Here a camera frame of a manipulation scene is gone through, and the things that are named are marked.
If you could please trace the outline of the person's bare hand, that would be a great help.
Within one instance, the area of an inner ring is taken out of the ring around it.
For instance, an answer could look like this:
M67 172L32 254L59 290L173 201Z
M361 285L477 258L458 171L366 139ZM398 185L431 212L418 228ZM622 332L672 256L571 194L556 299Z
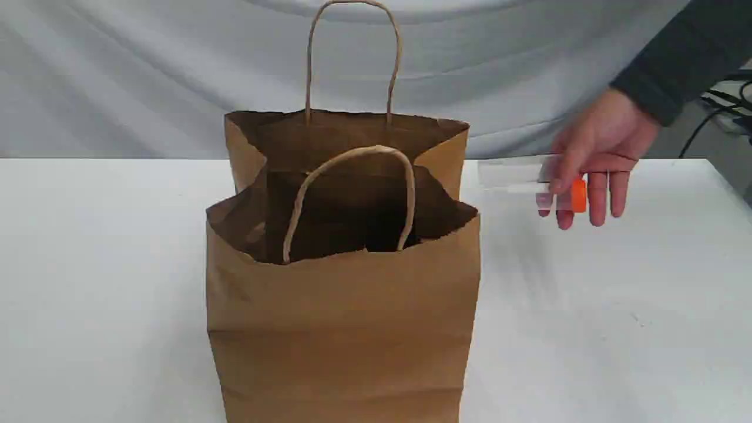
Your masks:
M586 176L591 225L601 227L607 215L618 219L626 208L631 171L661 128L624 93L607 89L557 136L553 147L559 160L550 192L567 193Z

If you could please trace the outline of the dark grey sleeved forearm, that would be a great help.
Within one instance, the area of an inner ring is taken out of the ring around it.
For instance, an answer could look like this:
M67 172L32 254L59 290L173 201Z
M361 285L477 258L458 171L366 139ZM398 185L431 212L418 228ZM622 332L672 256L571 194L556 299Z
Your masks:
M691 1L610 83L662 126L751 56L750 1Z

